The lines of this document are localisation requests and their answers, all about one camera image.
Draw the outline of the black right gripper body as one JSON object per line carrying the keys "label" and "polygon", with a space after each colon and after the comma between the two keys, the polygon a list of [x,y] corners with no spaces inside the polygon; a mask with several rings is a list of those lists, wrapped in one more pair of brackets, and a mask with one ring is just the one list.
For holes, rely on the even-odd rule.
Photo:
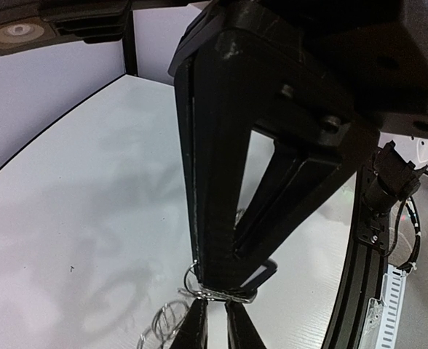
{"label": "black right gripper body", "polygon": [[227,30],[343,79],[382,132],[428,138],[428,1],[214,1],[186,29],[169,74]]}

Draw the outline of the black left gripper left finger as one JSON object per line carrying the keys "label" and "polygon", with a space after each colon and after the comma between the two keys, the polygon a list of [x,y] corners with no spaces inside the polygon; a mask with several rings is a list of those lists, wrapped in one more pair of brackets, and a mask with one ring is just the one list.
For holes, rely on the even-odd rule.
{"label": "black left gripper left finger", "polygon": [[207,348],[207,304],[207,300],[193,301],[170,349]]}

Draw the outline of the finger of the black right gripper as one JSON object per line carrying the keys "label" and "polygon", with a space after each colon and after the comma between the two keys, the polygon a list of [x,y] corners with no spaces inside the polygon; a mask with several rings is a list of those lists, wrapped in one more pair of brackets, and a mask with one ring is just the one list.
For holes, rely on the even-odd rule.
{"label": "finger of the black right gripper", "polygon": [[241,284],[269,258],[238,258],[235,233],[273,156],[274,141],[338,152],[337,189],[352,175],[350,106],[334,109],[337,88],[334,79],[316,77],[236,30],[222,32],[179,65],[178,125],[201,285],[242,291]]}
{"label": "finger of the black right gripper", "polygon": [[235,233],[235,255],[264,260],[338,187],[341,156],[274,141],[274,153]]}

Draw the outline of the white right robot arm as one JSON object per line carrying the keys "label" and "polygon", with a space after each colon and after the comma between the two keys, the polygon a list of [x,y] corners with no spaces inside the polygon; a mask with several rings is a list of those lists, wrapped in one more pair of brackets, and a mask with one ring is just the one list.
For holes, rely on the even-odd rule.
{"label": "white right robot arm", "polygon": [[366,161],[385,212],[428,139],[428,1],[211,1],[171,62],[199,283],[237,293]]}

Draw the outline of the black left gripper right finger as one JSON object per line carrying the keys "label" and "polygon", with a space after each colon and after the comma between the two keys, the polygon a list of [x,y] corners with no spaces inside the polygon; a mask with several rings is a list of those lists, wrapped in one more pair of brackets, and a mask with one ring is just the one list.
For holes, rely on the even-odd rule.
{"label": "black left gripper right finger", "polygon": [[227,313],[228,348],[266,349],[242,303],[228,301],[225,304],[225,309]]}

